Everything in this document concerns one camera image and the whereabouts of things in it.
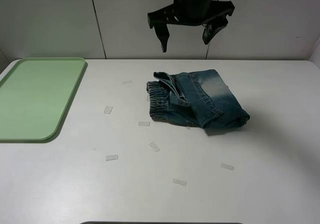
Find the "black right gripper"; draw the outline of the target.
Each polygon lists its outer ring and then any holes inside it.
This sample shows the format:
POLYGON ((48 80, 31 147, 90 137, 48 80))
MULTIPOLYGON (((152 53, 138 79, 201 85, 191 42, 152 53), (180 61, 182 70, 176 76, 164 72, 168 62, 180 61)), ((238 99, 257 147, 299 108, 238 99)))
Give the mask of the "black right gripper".
POLYGON ((173 4, 147 14, 150 28, 161 43, 162 52, 167 51, 170 33, 167 24, 199 26, 206 24, 202 34, 204 44, 224 29, 235 6, 231 1, 217 0, 173 0, 173 4))

